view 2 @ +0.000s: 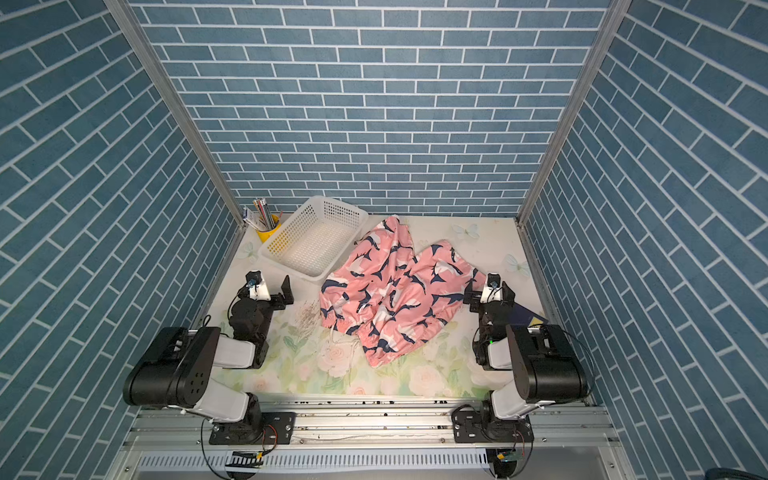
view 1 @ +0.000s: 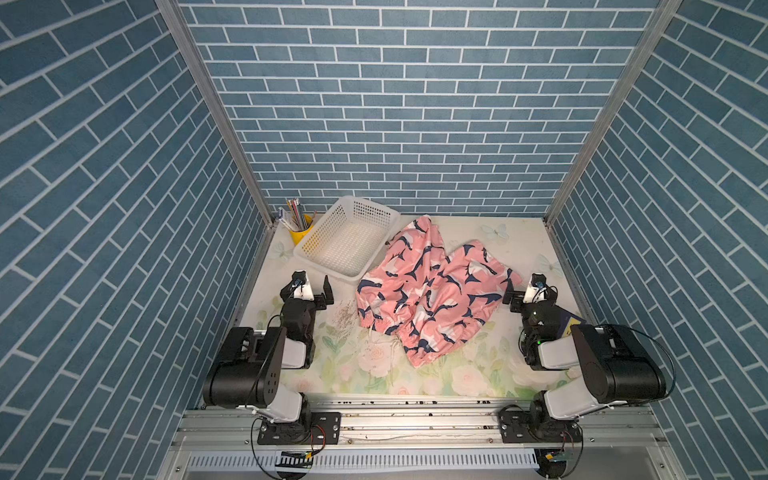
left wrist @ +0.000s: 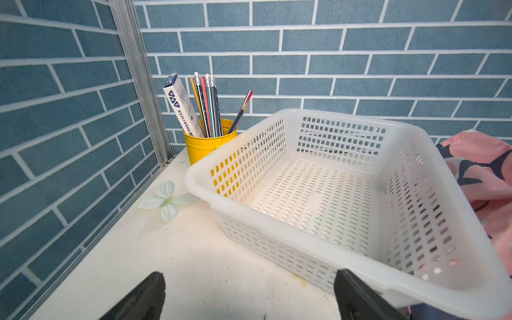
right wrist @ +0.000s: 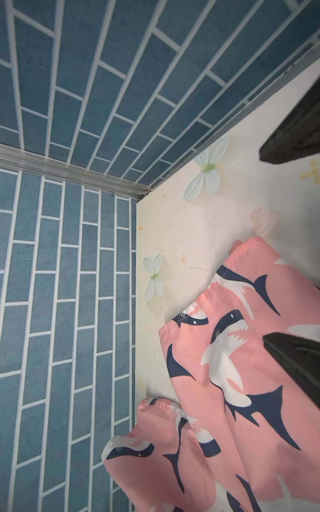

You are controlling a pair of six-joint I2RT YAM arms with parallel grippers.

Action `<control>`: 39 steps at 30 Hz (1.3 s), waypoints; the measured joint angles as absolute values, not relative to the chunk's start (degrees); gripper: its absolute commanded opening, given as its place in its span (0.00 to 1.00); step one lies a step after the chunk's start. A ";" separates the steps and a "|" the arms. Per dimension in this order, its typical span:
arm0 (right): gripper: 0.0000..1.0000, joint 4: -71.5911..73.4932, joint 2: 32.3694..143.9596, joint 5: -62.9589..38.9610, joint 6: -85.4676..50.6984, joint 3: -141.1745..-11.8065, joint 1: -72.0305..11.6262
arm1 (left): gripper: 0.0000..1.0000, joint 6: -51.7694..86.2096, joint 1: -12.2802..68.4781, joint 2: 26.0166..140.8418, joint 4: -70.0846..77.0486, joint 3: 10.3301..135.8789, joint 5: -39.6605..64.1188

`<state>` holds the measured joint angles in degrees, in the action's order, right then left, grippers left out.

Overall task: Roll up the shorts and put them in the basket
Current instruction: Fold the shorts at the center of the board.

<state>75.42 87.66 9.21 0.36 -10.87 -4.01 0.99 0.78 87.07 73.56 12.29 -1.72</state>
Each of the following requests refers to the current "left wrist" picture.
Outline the pink shark print shorts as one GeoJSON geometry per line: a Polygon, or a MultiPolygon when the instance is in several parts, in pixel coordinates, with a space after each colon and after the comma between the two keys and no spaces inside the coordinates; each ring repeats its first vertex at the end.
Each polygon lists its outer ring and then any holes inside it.
{"type": "Polygon", "coordinates": [[[511,274],[511,145],[470,130],[437,149],[511,274]]]}

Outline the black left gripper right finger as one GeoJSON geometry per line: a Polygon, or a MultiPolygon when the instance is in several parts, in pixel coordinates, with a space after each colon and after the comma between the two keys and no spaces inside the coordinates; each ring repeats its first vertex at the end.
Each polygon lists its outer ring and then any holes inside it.
{"type": "Polygon", "coordinates": [[[333,289],[342,319],[405,319],[349,269],[337,271],[333,289]]]}

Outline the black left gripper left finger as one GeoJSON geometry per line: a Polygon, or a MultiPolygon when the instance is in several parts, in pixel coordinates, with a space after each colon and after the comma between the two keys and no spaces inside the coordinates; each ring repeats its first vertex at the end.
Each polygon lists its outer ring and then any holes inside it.
{"type": "Polygon", "coordinates": [[[165,302],[165,278],[160,272],[148,275],[100,320],[160,319],[165,302]]]}

